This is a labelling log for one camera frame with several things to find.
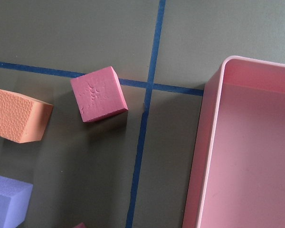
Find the dark pink block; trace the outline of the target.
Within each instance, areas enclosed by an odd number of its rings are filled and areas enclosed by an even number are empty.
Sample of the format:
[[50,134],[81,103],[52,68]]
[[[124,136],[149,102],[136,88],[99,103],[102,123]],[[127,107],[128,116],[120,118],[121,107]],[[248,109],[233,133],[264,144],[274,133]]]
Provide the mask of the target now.
[[128,111],[119,78],[112,66],[70,80],[84,123]]
[[77,224],[76,226],[74,226],[73,228],[86,228],[86,225],[84,224],[84,222],[81,222]]

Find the near purple block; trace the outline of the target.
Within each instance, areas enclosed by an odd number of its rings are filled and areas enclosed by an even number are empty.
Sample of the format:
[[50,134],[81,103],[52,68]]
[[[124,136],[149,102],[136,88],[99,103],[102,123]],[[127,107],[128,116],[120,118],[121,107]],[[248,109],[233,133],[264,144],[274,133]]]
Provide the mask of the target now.
[[33,185],[0,176],[0,228],[16,228],[24,222]]

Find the pink tray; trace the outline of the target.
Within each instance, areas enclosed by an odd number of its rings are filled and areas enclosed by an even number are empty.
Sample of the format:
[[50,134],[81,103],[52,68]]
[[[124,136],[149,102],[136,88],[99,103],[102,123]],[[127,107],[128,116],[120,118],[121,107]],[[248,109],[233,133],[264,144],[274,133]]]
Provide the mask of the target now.
[[205,84],[185,228],[285,228],[285,64],[226,58]]

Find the right dark pink block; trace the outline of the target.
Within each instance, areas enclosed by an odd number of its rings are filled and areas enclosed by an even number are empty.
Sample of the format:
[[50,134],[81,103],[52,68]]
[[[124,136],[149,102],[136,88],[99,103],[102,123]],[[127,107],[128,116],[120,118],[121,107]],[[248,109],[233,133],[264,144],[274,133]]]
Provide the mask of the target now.
[[84,123],[128,111],[119,78],[112,66],[70,80]]

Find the near orange block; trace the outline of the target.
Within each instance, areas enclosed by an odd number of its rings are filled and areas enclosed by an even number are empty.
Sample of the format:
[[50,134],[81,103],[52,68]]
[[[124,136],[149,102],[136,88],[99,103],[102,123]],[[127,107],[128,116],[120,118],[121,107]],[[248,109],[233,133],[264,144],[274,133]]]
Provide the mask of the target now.
[[53,105],[0,89],[0,137],[16,143],[40,141]]

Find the left dark pink block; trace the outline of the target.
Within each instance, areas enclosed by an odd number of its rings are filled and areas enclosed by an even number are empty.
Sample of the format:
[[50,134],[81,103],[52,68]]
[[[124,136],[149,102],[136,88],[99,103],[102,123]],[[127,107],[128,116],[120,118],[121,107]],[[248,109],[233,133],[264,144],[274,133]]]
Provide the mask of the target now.
[[86,228],[86,225],[84,224],[84,222],[81,222],[77,224],[76,226],[74,226],[73,228]]

